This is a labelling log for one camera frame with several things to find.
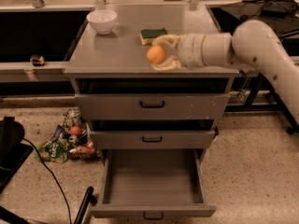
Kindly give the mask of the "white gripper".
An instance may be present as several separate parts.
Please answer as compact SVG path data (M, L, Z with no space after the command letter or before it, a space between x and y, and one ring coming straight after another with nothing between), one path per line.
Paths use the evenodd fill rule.
M181 63L188 68L204 66L202 47L205 39L203 34L160 35L152 41L152 45L167 45L178 48L178 58L170 56L161 64L153 64L156 71L172 71L181 68Z

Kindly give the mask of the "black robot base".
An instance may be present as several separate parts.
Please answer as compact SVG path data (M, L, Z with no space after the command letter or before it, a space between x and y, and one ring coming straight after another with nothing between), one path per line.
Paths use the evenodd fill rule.
M0 120L0 193L33 151L22 143L24 136L23 126L14 117Z

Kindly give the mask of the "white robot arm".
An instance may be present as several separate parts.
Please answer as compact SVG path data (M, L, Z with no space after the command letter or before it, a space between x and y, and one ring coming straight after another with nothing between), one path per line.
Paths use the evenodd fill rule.
M246 64L269 81L299 123L299 66L262 21L245 21L231 34L160 35L147 58L157 71Z

